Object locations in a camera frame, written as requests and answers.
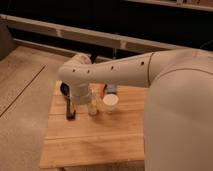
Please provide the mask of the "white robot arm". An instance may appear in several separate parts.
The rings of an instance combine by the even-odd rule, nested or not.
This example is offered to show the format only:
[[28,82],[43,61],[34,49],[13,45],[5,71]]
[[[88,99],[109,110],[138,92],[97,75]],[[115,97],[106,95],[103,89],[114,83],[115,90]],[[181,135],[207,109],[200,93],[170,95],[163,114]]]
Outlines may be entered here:
[[147,87],[145,171],[213,171],[213,52],[175,49],[98,64],[77,54],[59,79],[75,100],[86,98],[90,83]]

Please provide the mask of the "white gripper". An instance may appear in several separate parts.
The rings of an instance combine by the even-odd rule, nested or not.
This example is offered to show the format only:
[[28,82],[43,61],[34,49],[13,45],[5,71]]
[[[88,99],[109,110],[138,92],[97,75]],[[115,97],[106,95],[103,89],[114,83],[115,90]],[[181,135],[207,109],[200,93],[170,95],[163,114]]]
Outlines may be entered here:
[[67,120],[74,120],[76,115],[76,111],[72,106],[71,100],[75,105],[84,105],[91,101],[91,90],[88,84],[71,85],[69,87],[65,83],[61,83],[60,91],[65,97],[67,103],[66,105]]

